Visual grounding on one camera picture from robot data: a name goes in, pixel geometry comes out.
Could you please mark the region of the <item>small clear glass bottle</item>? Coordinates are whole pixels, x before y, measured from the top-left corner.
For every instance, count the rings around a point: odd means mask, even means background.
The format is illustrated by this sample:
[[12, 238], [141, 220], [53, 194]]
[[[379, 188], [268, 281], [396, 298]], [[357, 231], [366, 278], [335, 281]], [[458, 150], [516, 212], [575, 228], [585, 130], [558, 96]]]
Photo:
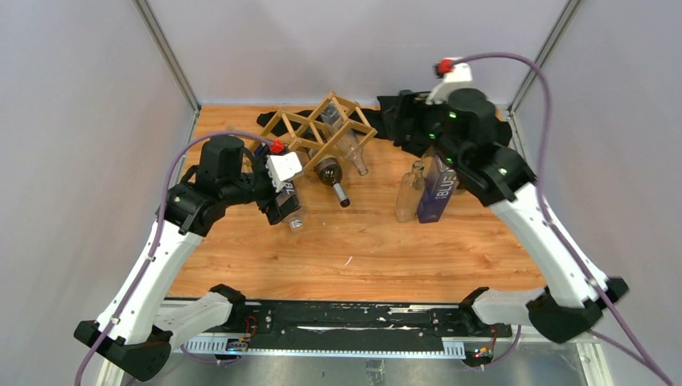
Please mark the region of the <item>small clear glass bottle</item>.
[[[320, 116], [330, 133], [337, 134], [342, 129], [343, 119], [333, 103], [327, 105]], [[349, 129], [336, 143], [336, 146], [343, 152], [344, 158], [354, 165], [360, 176], [364, 176], [369, 169], [363, 159], [364, 149], [358, 145], [359, 139], [352, 129]]]

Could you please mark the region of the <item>clear bottle with black label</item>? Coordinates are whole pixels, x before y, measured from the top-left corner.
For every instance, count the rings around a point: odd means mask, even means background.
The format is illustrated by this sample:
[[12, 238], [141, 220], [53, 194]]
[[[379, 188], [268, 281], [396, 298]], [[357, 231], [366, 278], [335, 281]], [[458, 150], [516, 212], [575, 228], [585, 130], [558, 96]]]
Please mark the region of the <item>clear bottle with black label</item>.
[[436, 155], [436, 151], [433, 146], [430, 146], [421, 157], [421, 162], [423, 164], [423, 175], [426, 176], [429, 169], [433, 163], [433, 159]]

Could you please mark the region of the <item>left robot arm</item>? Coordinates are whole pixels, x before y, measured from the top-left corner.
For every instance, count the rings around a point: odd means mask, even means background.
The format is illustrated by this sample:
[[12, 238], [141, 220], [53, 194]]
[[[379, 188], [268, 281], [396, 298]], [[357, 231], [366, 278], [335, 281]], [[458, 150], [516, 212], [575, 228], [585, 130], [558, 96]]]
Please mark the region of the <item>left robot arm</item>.
[[255, 203], [270, 224], [282, 222], [300, 207], [277, 195], [299, 176], [299, 157], [279, 140], [228, 129], [196, 139], [199, 163], [181, 180], [163, 184], [149, 238], [117, 295], [94, 320], [82, 321], [75, 338], [127, 373], [131, 380], [153, 379], [171, 353], [206, 330], [249, 333], [244, 295], [227, 285], [215, 285], [201, 298], [160, 313], [179, 270], [229, 207]]

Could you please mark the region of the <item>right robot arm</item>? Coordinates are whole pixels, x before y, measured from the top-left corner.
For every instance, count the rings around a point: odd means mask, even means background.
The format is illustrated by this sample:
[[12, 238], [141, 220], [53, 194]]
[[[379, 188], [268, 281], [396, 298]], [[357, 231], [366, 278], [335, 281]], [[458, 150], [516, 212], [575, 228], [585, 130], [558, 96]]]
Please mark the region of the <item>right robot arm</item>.
[[553, 216], [531, 167], [509, 147], [509, 124], [483, 92], [460, 88], [430, 102], [426, 92], [403, 90], [384, 119], [398, 138], [423, 133], [436, 157], [514, 233], [544, 277], [538, 289], [474, 290], [460, 303], [464, 332], [481, 335], [498, 323], [532, 326], [565, 343], [589, 331], [627, 293], [626, 282], [593, 265]]

